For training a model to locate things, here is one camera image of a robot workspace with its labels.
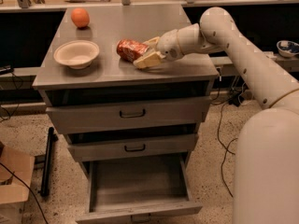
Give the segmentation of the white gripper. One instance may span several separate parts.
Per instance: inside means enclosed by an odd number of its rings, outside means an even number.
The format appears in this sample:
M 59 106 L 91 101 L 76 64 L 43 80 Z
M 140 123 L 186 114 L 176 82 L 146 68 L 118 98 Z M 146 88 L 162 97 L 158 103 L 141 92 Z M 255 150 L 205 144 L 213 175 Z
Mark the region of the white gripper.
M 178 30 L 172 30 L 161 37 L 156 36 L 144 41 L 144 44 L 157 51 L 145 54 L 135 60 L 133 65 L 138 69 L 150 68 L 159 65 L 163 59 L 167 61 L 179 60 L 183 53 L 178 43 Z

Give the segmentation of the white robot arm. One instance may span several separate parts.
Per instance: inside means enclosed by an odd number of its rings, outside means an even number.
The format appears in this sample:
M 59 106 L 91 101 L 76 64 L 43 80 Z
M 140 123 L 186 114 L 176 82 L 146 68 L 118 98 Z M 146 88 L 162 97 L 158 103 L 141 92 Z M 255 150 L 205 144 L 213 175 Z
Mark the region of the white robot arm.
M 262 111 L 237 140 L 233 224 L 299 224 L 299 82 L 244 37 L 221 7 L 147 42 L 140 69 L 190 53 L 224 51 Z

